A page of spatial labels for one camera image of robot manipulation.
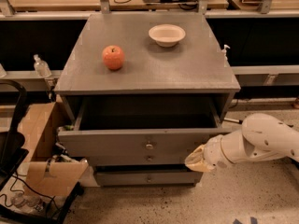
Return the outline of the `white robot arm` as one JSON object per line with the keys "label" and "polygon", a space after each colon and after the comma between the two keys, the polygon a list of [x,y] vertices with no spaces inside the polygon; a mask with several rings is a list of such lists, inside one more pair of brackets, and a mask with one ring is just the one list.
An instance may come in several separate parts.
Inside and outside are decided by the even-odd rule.
{"label": "white robot arm", "polygon": [[284,157],[299,161],[299,132],[277,118],[255,113],[246,117],[238,130],[200,145],[185,159],[185,165],[195,172],[210,172],[240,162]]}

